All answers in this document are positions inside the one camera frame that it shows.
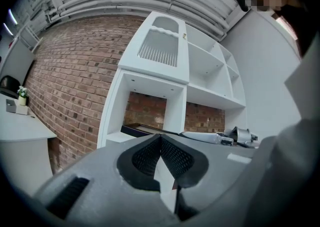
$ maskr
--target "brick wall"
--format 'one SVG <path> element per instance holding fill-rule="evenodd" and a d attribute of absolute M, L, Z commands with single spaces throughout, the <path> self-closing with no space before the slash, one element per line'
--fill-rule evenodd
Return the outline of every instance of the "brick wall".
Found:
<path fill-rule="evenodd" d="M 124 15 L 86 18 L 41 35 L 25 86 L 30 108 L 57 135 L 48 143 L 53 171 L 96 149 L 117 64 L 143 20 Z M 162 128 L 165 105 L 165 99 L 132 93 L 124 122 Z M 186 130 L 223 130 L 223 111 L 192 103 L 186 107 Z"/>
<path fill-rule="evenodd" d="M 166 99 L 131 92 L 124 115 L 124 124 L 140 123 L 162 129 L 166 111 Z M 187 102 L 185 131 L 223 132 L 225 111 Z"/>

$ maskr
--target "potted plant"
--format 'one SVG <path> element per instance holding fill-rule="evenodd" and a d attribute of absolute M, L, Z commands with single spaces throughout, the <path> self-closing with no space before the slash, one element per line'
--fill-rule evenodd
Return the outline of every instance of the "potted plant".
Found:
<path fill-rule="evenodd" d="M 28 96 L 27 93 L 28 93 L 28 90 L 25 87 L 20 85 L 18 90 L 18 94 L 19 94 L 18 103 L 21 106 L 26 106 L 27 96 Z"/>

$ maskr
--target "white shelving unit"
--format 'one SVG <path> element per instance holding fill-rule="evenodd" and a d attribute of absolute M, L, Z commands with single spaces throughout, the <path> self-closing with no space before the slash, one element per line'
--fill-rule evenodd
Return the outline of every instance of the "white shelving unit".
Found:
<path fill-rule="evenodd" d="M 152 12 L 123 53 L 105 100 L 98 148 L 132 139 L 120 131 L 130 91 L 167 100 L 167 131 L 184 130 L 187 102 L 225 110 L 226 128 L 247 128 L 245 93 L 233 55 L 170 15 Z"/>

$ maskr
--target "ceiling light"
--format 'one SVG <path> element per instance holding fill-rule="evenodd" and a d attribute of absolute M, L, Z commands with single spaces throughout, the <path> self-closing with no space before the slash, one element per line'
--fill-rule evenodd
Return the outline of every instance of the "ceiling light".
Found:
<path fill-rule="evenodd" d="M 14 15 L 12 14 L 11 9 L 9 9 L 9 15 L 10 15 L 10 17 L 11 17 L 12 22 L 13 22 L 15 25 L 17 25 L 18 22 L 17 22 L 16 18 L 14 17 Z"/>
<path fill-rule="evenodd" d="M 6 29 L 6 31 L 7 31 L 11 36 L 13 36 L 13 33 L 9 30 L 9 28 L 6 26 L 6 24 L 3 23 L 3 25 L 4 25 L 5 29 Z"/>

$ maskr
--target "white counter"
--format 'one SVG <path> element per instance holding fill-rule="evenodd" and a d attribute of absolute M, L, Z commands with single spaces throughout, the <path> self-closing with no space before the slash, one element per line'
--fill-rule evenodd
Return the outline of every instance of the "white counter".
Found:
<path fill-rule="evenodd" d="M 6 111 L 0 94 L 0 159 L 11 184 L 32 196 L 52 177 L 48 138 L 57 137 L 28 109 L 28 115 Z"/>

